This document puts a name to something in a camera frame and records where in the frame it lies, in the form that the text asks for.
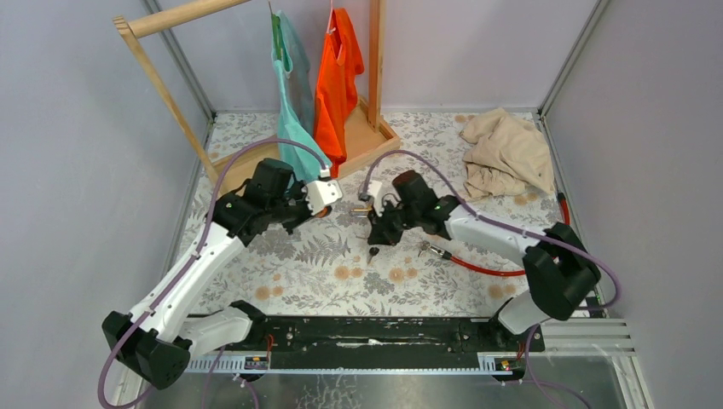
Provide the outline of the black key bunch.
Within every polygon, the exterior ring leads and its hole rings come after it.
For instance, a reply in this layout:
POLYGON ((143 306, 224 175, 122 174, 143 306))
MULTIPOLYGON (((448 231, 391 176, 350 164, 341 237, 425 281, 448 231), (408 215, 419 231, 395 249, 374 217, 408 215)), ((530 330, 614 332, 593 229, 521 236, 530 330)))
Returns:
POLYGON ((379 254, 380 248, 378 246, 371 246, 367 253, 366 263, 370 264, 372 260, 379 254))

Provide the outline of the orange black padlock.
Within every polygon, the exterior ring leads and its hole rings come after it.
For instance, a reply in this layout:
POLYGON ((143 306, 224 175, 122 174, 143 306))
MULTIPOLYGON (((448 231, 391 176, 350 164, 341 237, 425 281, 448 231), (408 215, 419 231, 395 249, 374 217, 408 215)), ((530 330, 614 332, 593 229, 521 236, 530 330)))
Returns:
POLYGON ((326 206, 321 211, 315 214, 315 218, 324 218, 327 217, 332 212, 332 206, 326 206))

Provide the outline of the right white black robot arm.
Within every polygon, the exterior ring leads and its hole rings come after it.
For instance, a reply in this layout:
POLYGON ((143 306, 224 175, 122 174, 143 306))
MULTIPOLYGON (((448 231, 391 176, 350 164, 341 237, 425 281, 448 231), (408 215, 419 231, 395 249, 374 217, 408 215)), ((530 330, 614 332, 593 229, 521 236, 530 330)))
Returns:
POLYGON ((601 278, 599 268, 586 259, 584 246, 566 224, 525 230, 504 219, 478 216, 456 196, 436 195, 414 170, 399 175, 392 186, 396 200, 385 198, 379 181, 367 181, 360 189, 360 200, 370 205, 370 245, 397 245, 405 231, 420 228, 446 240, 482 247, 523 268, 527 291, 505 302, 489 328, 489 340, 497 349, 513 349, 533 325, 567 320, 601 278))

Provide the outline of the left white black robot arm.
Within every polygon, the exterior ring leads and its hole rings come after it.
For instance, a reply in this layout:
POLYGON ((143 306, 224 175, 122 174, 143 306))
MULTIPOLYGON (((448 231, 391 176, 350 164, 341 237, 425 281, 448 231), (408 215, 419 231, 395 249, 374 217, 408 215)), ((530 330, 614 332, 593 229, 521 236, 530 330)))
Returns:
POLYGON ((238 303, 194 323, 186 318, 219 270, 269 226, 292 233, 329 213, 342 197, 327 170, 315 181, 303 181, 289 164, 260 161, 251 178, 215 201, 206 224, 163 280, 129 313, 112 311, 104 319, 101 328, 113 358, 156 389, 166 389, 191 360, 224 344, 259 347, 263 325, 238 303))

